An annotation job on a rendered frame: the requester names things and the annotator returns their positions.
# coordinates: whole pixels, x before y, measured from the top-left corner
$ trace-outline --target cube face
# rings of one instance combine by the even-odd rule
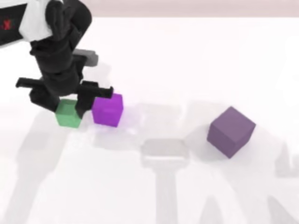
[[[250,140],[255,127],[255,123],[230,107],[211,124],[207,140],[232,158]]]
[[[122,95],[113,94],[111,99],[96,98],[93,107],[93,121],[96,124],[117,127],[123,112]]]
[[[55,112],[56,119],[60,126],[78,128],[81,119],[75,109],[77,101],[62,99]]]

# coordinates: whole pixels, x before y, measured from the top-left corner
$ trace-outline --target white surface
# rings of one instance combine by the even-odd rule
[[[295,224],[298,25],[94,19],[79,48],[101,59],[86,79],[123,94],[116,129],[90,113],[78,130],[59,127],[14,88],[40,76],[29,46],[0,51],[2,224]],[[206,135],[231,105],[258,125],[228,160]]]

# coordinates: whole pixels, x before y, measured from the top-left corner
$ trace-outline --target dark purple block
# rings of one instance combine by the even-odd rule
[[[232,158],[249,141],[255,127],[255,123],[230,107],[212,122],[207,140]]]
[[[122,95],[113,94],[111,99],[96,98],[92,107],[96,124],[117,127],[123,112]]]

